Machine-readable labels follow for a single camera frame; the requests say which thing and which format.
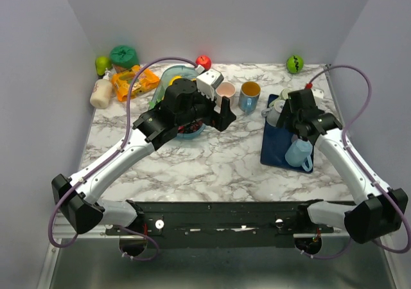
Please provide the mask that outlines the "pink mug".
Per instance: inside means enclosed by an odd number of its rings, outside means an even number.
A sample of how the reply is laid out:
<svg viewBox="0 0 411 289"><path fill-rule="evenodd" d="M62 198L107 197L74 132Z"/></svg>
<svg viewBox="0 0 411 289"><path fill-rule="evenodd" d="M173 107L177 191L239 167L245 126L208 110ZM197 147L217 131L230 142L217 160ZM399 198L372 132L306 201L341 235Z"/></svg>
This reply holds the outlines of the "pink mug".
<svg viewBox="0 0 411 289"><path fill-rule="evenodd" d="M232 83L222 82L216 89L216 104L220 107L222 104L222 98L227 97L230 100L230 106L234 104L234 97L236 94L236 88Z"/></svg>

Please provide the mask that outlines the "blue butterfly mug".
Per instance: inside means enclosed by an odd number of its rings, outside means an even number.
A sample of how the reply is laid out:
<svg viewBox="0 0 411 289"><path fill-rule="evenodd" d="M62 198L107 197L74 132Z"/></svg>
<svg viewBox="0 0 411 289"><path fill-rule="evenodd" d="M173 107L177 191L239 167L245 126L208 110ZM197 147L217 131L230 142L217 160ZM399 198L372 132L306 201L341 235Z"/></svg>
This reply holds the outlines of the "blue butterfly mug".
<svg viewBox="0 0 411 289"><path fill-rule="evenodd" d="M240 89L239 108L249 115L255 111L261 93L261 87L256 82L245 82Z"/></svg>

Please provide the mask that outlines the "light blue faceted mug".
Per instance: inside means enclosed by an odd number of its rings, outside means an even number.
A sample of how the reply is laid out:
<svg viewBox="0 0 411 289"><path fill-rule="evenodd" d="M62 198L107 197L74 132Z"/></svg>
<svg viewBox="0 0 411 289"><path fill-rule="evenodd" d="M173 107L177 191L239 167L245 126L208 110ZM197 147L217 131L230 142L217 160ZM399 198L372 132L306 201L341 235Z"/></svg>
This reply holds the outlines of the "light blue faceted mug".
<svg viewBox="0 0 411 289"><path fill-rule="evenodd" d="M309 141L296 139L285 153L285 161L294 168L309 172L313 169L313 145Z"/></svg>

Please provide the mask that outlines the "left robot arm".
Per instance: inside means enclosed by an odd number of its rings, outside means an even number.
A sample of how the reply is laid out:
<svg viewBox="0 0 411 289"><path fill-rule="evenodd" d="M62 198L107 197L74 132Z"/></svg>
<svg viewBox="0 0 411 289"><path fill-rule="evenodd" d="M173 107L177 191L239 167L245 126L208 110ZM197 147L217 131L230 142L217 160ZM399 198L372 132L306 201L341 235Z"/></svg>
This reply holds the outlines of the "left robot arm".
<svg viewBox="0 0 411 289"><path fill-rule="evenodd" d="M214 94L222 81L222 77L204 75L195 81L176 79L165 90L162 101L128 128L125 138L85 169L52 180L57 209L76 233L87 233L97 225L118 225L128 234L141 230L143 220L135 203L102 200L101 195L131 166L174 139L180 127L202 121L224 131L236 116L228 98L222 99L219 112L214 109Z"/></svg>

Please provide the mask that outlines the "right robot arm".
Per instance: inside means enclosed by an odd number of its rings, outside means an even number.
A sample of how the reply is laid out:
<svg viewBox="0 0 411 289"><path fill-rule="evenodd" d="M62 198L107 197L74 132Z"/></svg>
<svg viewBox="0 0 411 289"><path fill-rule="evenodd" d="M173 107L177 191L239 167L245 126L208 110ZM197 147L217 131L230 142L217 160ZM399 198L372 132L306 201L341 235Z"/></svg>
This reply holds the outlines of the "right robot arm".
<svg viewBox="0 0 411 289"><path fill-rule="evenodd" d="M329 225L346 230L355 242L364 244L403 225L407 194L380 179L343 137L337 118L317 107L310 89L289 92L277 126L285 127L322 152L345 181L355 203L347 206L323 200L306 202L303 212L295 217L300 231Z"/></svg>

